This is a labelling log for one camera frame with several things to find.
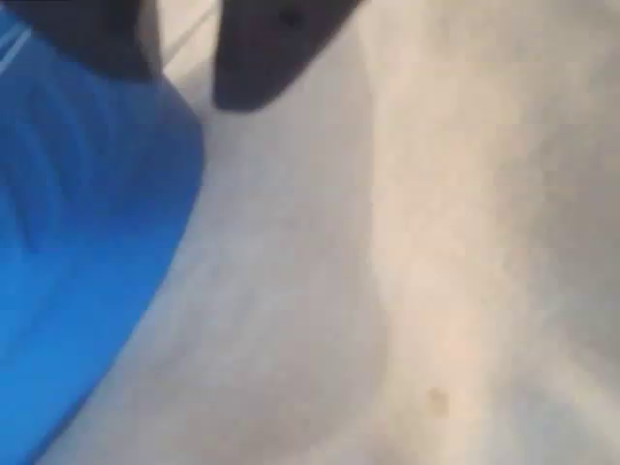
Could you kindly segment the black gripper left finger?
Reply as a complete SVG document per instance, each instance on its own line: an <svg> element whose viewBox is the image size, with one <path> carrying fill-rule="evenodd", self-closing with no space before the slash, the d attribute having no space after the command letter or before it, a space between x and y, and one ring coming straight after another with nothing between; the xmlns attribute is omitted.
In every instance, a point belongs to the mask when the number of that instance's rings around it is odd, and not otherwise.
<svg viewBox="0 0 620 465"><path fill-rule="evenodd" d="M156 1L25 1L23 21L99 75L150 81L162 73Z"/></svg>

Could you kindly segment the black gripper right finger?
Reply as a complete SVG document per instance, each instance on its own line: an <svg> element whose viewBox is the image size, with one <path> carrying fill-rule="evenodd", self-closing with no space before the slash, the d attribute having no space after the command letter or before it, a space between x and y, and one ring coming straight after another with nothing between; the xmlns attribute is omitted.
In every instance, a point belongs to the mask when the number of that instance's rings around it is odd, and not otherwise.
<svg viewBox="0 0 620 465"><path fill-rule="evenodd" d="M224 1L213 66L214 106L256 111L269 105L358 5L352 0Z"/></svg>

